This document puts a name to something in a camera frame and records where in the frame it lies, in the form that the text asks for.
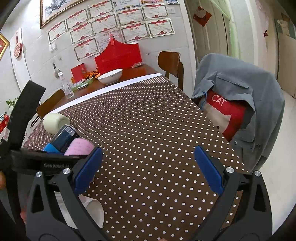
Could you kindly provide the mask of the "small pink glass cup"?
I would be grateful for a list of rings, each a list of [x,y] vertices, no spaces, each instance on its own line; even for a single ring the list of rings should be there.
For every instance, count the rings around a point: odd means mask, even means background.
[[[95,145],[91,141],[85,138],[75,138],[67,150],[64,153],[64,156],[79,156],[79,155],[89,155]]]

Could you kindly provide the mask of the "white paper cup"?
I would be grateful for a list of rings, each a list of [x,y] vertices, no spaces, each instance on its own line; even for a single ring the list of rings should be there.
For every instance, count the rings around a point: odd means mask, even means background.
[[[66,221],[66,224],[70,226],[71,228],[78,229],[76,226],[76,223],[73,219],[73,214],[77,213],[76,211],[69,211],[69,208],[66,206],[64,199],[60,192],[54,192],[56,201],[58,203],[58,206],[60,208],[60,211],[63,215],[64,220]],[[87,196],[84,196],[80,194],[78,196],[79,203],[78,204],[78,210],[79,214],[87,212],[88,215],[93,219],[93,221],[97,224],[99,228],[103,227],[104,224],[104,210],[103,206],[97,199],[90,198]]]

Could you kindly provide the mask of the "blue black metal cup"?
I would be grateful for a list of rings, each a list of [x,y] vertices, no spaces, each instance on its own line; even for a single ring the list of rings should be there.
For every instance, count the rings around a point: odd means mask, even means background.
[[[79,138],[79,133],[70,125],[63,125],[60,130],[45,145],[43,151],[49,153],[64,154],[75,138]]]

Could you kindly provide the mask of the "potted green plant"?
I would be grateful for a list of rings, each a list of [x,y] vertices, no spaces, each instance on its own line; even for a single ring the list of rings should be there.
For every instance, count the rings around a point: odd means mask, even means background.
[[[16,102],[17,102],[18,98],[19,98],[19,97],[16,97],[16,98],[14,98],[14,99],[10,99],[10,98],[9,98],[9,99],[6,101],[6,104],[9,106],[9,108],[8,108],[8,114],[11,114],[11,113],[12,113],[12,111],[13,111],[15,105],[16,105]]]

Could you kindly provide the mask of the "left wooden chair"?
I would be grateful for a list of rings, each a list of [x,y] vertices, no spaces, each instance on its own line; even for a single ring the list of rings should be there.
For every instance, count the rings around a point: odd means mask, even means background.
[[[57,90],[51,97],[37,107],[37,114],[40,119],[43,119],[53,107],[65,96],[62,89]]]

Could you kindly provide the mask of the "wooden chair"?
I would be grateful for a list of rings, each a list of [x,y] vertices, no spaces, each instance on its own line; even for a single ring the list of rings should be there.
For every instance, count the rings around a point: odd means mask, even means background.
[[[37,107],[37,114],[40,119],[43,119],[53,107],[65,96],[62,89],[57,90],[51,97]]]
[[[161,51],[158,55],[158,66],[165,71],[165,77],[170,78],[173,75],[178,79],[178,88],[184,87],[184,65],[181,62],[179,52]]]

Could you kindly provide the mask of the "red cat pillow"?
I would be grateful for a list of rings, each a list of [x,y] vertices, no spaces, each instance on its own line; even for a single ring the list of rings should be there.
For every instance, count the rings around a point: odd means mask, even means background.
[[[209,90],[199,102],[199,108],[212,123],[231,141],[243,124],[246,106],[239,101],[230,101]]]

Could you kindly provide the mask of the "hanging brush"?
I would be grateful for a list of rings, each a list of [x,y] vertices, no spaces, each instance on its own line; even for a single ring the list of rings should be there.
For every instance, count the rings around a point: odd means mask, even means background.
[[[56,67],[56,64],[53,63],[53,68],[54,68],[54,76],[59,79],[59,73],[61,72],[61,70],[59,68]]]

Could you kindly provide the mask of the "small red box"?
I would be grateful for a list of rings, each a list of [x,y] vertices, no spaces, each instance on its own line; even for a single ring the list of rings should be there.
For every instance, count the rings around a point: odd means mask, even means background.
[[[82,63],[80,65],[77,65],[76,67],[71,69],[71,73],[72,73],[72,78],[71,81],[73,84],[84,80],[87,76],[87,70],[85,67],[85,64]]]

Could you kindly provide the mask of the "white ceramic bowl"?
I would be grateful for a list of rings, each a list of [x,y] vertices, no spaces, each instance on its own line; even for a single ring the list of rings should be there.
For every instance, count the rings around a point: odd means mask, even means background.
[[[98,81],[105,85],[117,82],[122,76],[123,69],[115,69],[98,77]]]

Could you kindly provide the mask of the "red gift bag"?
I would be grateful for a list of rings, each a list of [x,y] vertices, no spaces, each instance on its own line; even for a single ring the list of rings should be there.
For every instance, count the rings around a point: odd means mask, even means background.
[[[94,58],[98,72],[103,75],[115,69],[128,69],[142,62],[139,44],[125,44],[110,35],[107,47]]]

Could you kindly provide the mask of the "framed painting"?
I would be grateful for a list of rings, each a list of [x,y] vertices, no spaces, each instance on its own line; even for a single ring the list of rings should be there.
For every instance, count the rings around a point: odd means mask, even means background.
[[[74,7],[85,0],[40,0],[40,28],[62,14],[67,9]]]

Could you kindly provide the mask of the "right wooden chair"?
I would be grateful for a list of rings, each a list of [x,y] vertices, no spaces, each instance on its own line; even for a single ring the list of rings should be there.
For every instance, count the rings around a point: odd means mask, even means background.
[[[181,62],[179,52],[161,51],[158,55],[158,66],[165,71],[165,77],[170,78],[173,75],[178,79],[178,88],[184,87],[184,65]]]

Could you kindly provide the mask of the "red door decoration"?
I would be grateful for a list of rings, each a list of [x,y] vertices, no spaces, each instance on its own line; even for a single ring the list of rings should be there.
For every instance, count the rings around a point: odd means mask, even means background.
[[[211,16],[212,15],[209,12],[204,10],[202,7],[198,6],[193,15],[193,19],[202,27],[204,27],[207,24],[208,20],[211,18]]]

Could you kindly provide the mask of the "red round wall ornament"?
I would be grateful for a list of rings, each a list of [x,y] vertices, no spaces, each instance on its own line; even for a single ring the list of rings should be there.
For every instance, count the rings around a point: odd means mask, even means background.
[[[15,58],[19,58],[22,53],[22,43],[16,43],[14,48],[14,56]]]

